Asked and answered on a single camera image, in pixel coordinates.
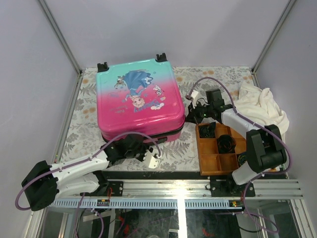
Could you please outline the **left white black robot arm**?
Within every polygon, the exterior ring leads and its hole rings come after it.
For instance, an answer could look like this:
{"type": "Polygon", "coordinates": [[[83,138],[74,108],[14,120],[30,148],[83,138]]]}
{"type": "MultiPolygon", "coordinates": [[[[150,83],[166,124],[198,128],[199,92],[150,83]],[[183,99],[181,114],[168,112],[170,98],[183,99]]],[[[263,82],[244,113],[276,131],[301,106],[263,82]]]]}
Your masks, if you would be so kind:
{"type": "Polygon", "coordinates": [[[25,194],[28,209],[42,210],[55,199],[79,193],[104,195],[108,183],[98,175],[121,160],[137,159],[149,168],[156,168],[161,151],[144,142],[146,135],[139,132],[123,133],[116,136],[89,156],[68,162],[49,165],[38,162],[22,181],[19,195],[25,194]]]}

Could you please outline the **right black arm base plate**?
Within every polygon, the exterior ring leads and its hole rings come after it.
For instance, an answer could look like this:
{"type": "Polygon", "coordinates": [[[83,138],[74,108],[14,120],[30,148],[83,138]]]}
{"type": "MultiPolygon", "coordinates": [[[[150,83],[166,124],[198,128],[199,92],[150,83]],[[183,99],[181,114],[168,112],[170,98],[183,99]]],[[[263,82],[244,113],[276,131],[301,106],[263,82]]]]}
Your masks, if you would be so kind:
{"type": "Polygon", "coordinates": [[[233,181],[211,180],[210,189],[213,197],[241,197],[246,184],[237,185],[233,181]]]}

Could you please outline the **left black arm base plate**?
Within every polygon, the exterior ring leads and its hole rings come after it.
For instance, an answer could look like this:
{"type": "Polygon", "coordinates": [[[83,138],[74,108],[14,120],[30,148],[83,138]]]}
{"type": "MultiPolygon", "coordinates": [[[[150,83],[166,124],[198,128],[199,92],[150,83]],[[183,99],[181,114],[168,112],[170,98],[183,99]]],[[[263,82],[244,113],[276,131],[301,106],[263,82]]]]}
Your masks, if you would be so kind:
{"type": "Polygon", "coordinates": [[[96,191],[92,193],[93,196],[122,196],[123,181],[108,181],[100,185],[96,191]]]}

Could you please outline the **pink teal suitcase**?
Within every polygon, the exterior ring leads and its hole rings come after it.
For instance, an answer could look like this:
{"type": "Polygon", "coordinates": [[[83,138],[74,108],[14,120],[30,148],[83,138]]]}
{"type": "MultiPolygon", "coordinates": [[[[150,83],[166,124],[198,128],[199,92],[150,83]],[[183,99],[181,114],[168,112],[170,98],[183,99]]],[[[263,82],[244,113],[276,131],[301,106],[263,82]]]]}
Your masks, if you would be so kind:
{"type": "Polygon", "coordinates": [[[97,65],[97,121],[108,142],[128,131],[157,143],[176,140],[185,123],[185,108],[166,54],[116,65],[97,65]]]}

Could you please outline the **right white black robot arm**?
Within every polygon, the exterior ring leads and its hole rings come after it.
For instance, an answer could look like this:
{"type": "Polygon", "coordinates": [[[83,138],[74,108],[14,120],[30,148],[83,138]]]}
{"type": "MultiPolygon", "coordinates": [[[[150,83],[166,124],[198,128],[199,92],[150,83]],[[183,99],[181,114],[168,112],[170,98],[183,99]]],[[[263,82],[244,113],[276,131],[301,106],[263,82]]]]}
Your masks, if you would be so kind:
{"type": "Polygon", "coordinates": [[[207,91],[206,96],[208,102],[201,104],[198,91],[191,90],[186,95],[186,99],[191,101],[186,121],[201,123],[204,118],[212,118],[246,139],[247,161],[232,172],[232,180],[226,183],[226,191],[230,195],[238,195],[243,191],[243,184],[286,163],[286,151],[276,125],[261,126],[252,122],[241,115],[233,103],[225,104],[219,89],[207,91]]]}

